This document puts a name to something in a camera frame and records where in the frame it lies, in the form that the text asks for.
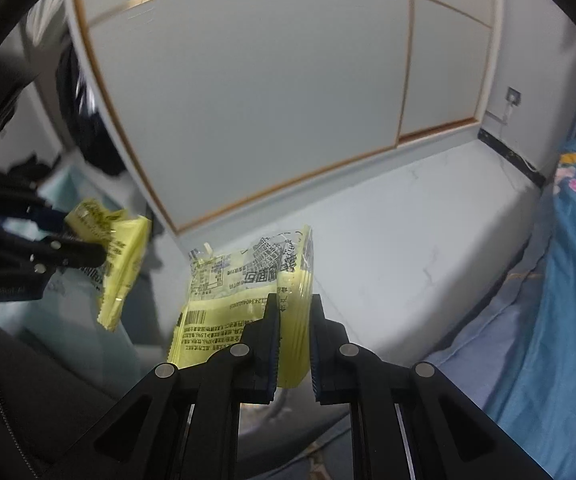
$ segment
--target plastic bag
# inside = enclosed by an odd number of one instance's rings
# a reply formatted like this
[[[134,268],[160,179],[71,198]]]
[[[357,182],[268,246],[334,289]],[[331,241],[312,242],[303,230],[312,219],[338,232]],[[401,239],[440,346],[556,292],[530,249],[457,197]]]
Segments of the plastic bag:
[[[100,269],[87,269],[86,273],[100,292],[97,321],[110,331],[119,323],[150,233],[150,220],[146,217],[126,217],[125,210],[108,211],[93,198],[83,200],[66,216],[66,222],[79,238],[101,243],[108,252]]]
[[[245,325],[263,317],[268,294],[276,293],[281,313],[277,385],[298,386],[310,367],[312,267],[309,226],[263,237],[243,251],[196,258],[168,361],[185,368],[239,342]]]

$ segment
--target white platform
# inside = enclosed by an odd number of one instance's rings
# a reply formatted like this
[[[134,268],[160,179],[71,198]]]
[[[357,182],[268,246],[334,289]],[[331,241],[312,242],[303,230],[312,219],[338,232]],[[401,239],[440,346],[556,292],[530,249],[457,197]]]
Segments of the white platform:
[[[526,241],[539,192],[479,140],[402,166],[288,215],[229,245],[308,223],[326,316],[352,341],[398,364],[423,358],[487,292]],[[162,333],[188,282],[173,239],[152,276]]]

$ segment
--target cabinet door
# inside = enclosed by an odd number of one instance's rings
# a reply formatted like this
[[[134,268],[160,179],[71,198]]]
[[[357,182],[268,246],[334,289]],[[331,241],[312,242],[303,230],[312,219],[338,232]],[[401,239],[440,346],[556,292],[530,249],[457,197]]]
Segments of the cabinet door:
[[[181,234],[477,123],[497,22],[450,1],[71,0],[69,19],[120,153]]]

